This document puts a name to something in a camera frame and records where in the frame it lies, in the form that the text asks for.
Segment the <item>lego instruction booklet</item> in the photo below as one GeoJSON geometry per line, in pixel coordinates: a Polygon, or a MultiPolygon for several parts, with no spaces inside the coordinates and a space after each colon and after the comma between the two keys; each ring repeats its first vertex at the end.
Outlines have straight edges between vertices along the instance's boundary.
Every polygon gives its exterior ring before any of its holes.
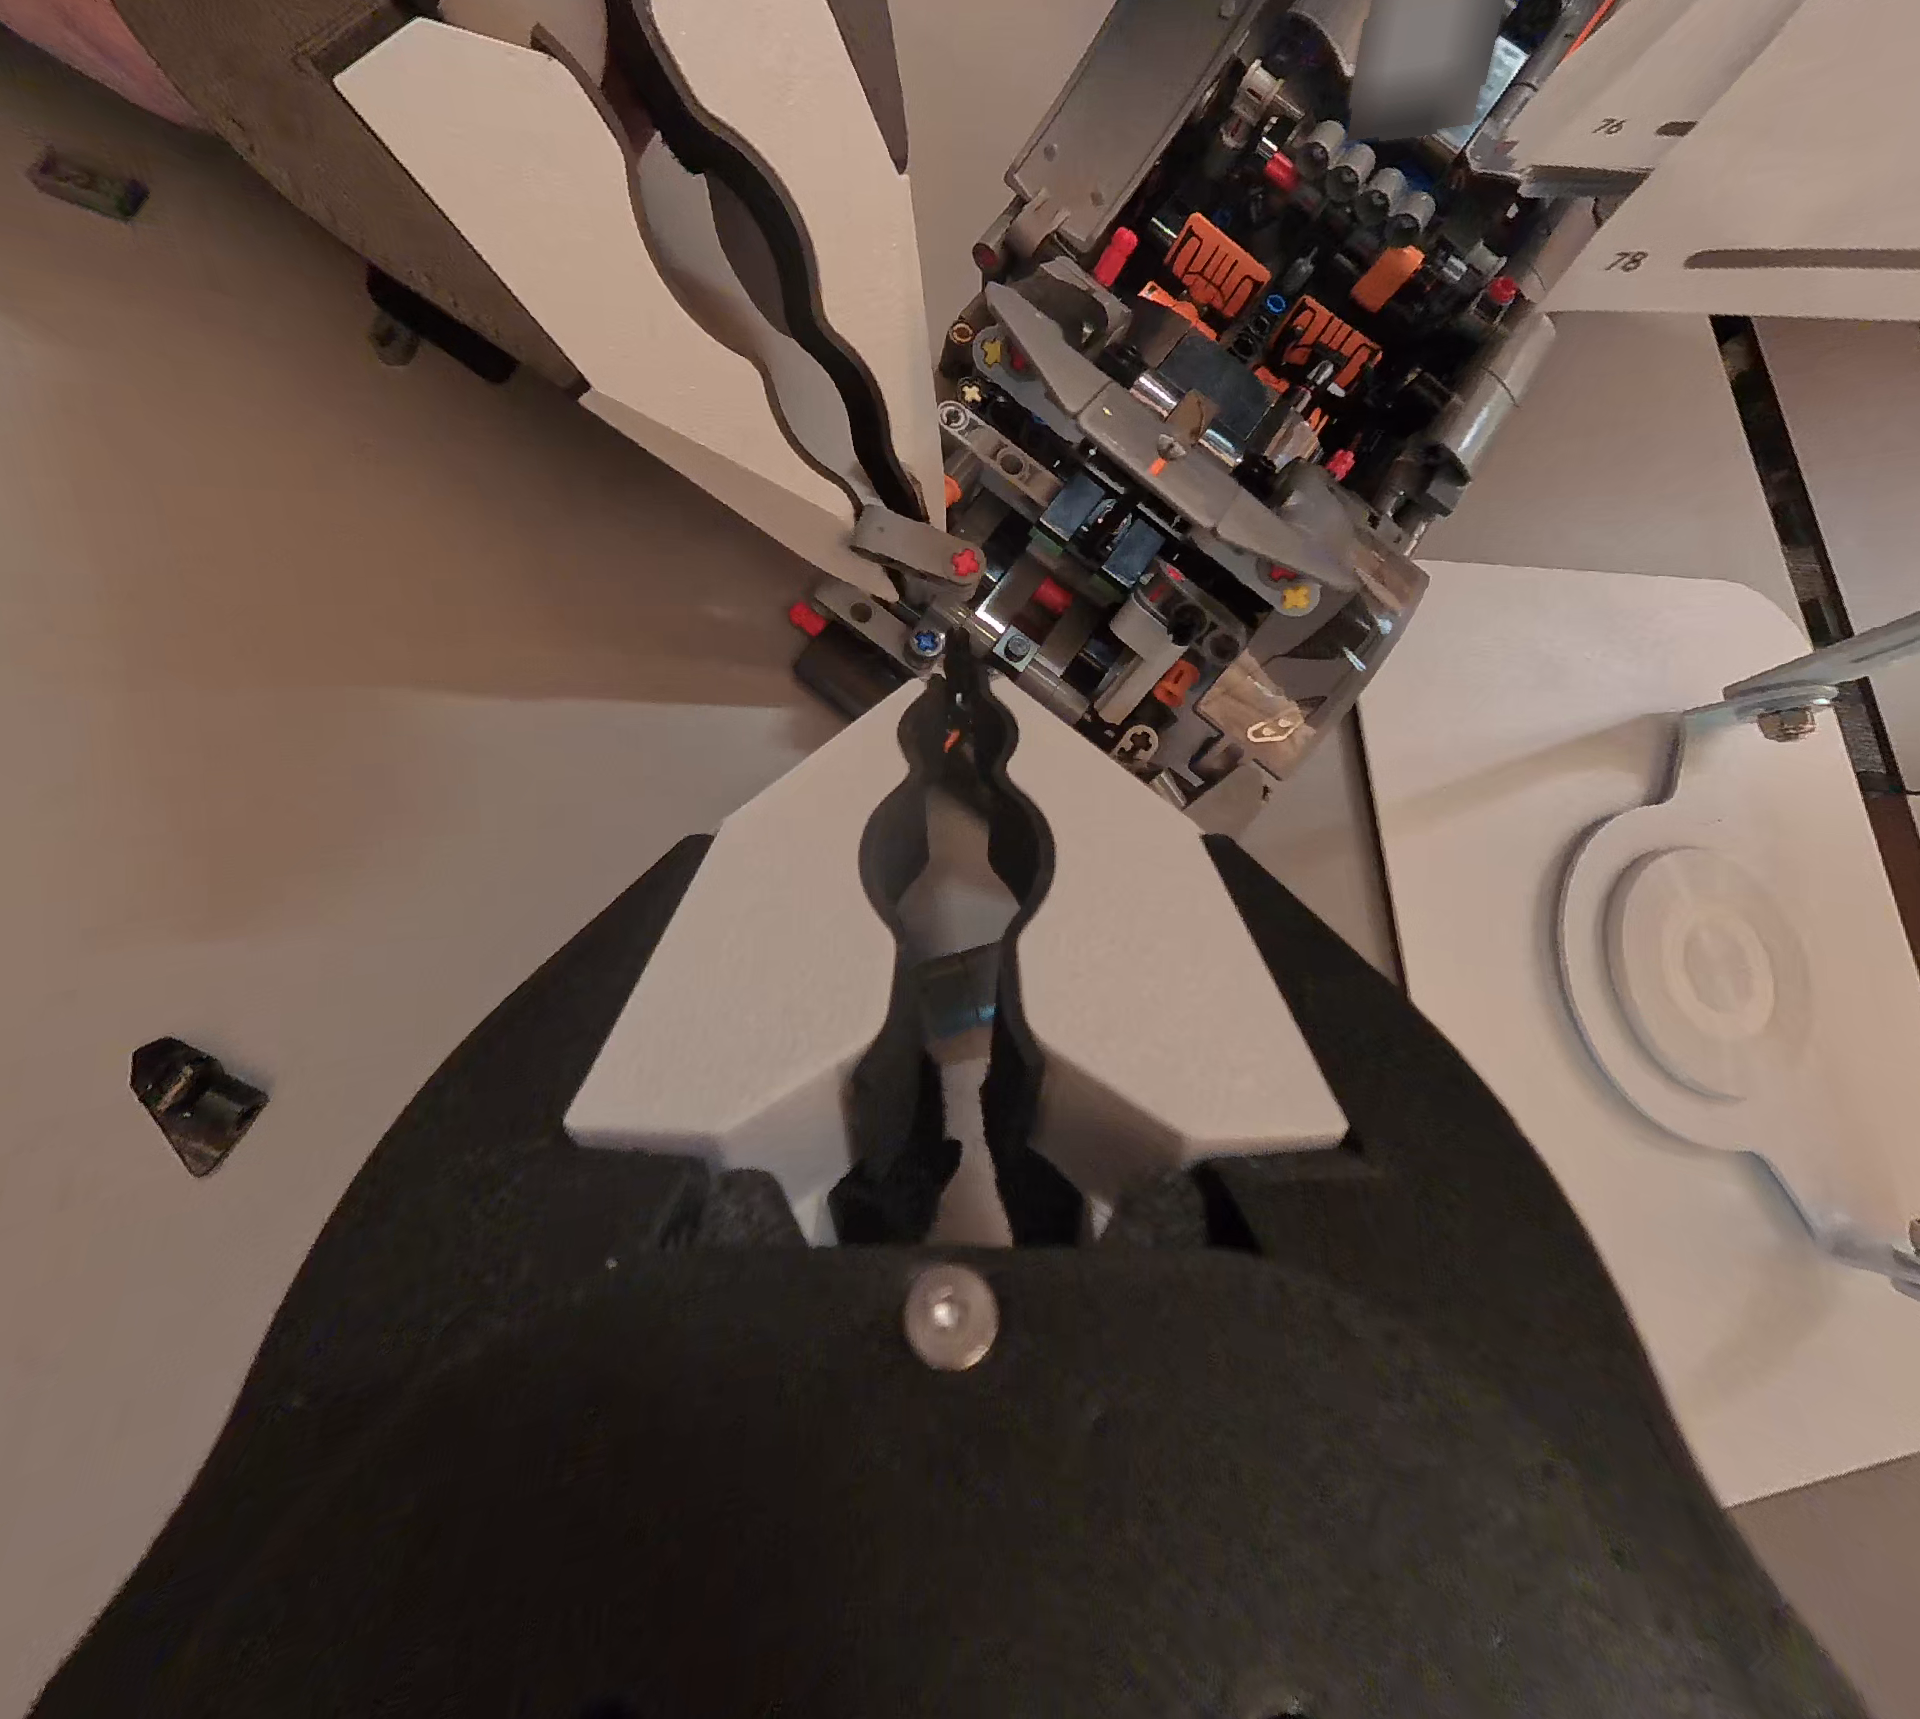
{"type": "Polygon", "coordinates": [[[1556,313],[1918,317],[1918,0],[1626,0],[1510,133],[1556,313]]]}

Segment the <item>small grey lego block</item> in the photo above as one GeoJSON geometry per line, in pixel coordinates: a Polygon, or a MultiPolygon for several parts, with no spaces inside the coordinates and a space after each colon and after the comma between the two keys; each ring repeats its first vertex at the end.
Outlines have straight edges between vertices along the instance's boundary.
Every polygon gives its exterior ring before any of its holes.
{"type": "Polygon", "coordinates": [[[924,1041],[931,1049],[968,1045],[989,1035],[998,1005],[1000,947],[979,943],[924,959],[913,969],[913,993],[924,1041]]]}

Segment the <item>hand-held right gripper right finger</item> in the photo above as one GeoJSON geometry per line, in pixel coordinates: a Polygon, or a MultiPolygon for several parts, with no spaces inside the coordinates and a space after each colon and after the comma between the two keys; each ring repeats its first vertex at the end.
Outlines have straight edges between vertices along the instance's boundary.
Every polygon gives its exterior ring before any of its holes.
{"type": "Polygon", "coordinates": [[[988,859],[1016,897],[979,1087],[1016,1243],[1210,1159],[1334,1151],[1348,1117],[1201,829],[1018,687],[973,685],[988,859]]]}

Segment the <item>grey black lego car model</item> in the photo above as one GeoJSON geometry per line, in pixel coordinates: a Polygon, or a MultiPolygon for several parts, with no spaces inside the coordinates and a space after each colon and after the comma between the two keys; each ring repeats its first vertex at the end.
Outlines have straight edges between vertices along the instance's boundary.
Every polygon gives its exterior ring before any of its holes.
{"type": "Polygon", "coordinates": [[[1115,0],[944,335],[959,597],[796,601],[846,717],[955,645],[1232,829],[1331,739],[1553,343],[1524,105],[1623,0],[1115,0]]]}

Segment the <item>black lego wedge piece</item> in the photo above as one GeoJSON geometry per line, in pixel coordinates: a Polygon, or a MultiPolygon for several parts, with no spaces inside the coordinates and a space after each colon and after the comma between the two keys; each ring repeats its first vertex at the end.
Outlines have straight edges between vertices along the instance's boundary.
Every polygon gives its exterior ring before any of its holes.
{"type": "Polygon", "coordinates": [[[271,1097],[180,1037],[158,1037],[132,1053],[129,1089],[195,1179],[227,1159],[271,1097]]]}

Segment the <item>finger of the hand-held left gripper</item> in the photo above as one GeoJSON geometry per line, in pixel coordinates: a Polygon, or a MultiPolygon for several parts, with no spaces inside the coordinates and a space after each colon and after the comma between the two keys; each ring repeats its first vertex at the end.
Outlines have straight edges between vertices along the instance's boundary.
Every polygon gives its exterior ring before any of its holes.
{"type": "Polygon", "coordinates": [[[822,573],[896,589],[852,553],[880,501],[834,385],[776,323],[756,219],[660,119],[630,135],[564,49],[584,23],[531,23],[560,5],[586,0],[454,0],[480,29],[411,15],[334,87],[553,339],[588,411],[822,573]]]}
{"type": "Polygon", "coordinates": [[[630,0],[645,99],[766,243],[776,323],[831,383],[880,505],[940,515],[921,265],[889,0],[630,0]]]}

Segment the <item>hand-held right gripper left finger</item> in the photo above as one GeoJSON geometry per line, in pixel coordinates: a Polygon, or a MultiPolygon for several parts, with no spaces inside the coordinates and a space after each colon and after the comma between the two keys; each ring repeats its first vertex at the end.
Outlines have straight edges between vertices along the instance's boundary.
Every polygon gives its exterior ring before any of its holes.
{"type": "Polygon", "coordinates": [[[850,1241],[917,1241],[957,1165],[900,901],[930,859],[941,675],[724,819],[564,1113],[580,1145],[763,1171],[850,1241]]]}

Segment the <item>dark lego beam piece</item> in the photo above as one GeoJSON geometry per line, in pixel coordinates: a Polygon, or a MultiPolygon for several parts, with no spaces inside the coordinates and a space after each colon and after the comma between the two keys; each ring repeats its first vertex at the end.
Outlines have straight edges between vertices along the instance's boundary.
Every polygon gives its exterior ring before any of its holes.
{"type": "Polygon", "coordinates": [[[149,195],[141,179],[57,147],[42,149],[25,175],[38,193],[121,223],[135,219],[149,195]]]}

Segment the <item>grey lego connector red pin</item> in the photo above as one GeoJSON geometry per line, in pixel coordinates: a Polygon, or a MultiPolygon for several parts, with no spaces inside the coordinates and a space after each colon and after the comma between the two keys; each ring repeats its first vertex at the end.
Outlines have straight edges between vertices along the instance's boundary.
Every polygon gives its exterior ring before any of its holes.
{"type": "Polygon", "coordinates": [[[902,575],[969,591],[985,565],[971,541],[931,527],[884,503],[866,503],[858,513],[850,551],[902,575]]]}

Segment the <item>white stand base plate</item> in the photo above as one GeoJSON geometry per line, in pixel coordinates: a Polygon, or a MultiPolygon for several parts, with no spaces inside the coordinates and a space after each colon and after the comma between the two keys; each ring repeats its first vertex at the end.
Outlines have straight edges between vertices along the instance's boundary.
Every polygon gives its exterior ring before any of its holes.
{"type": "Polygon", "coordinates": [[[1915,1300],[1768,1161],[1915,1217],[1915,965],[1833,723],[1681,725],[1808,649],[1725,579],[1439,563],[1359,703],[1404,979],[1572,1201],[1722,1502],[1915,1452],[1915,1300]]]}

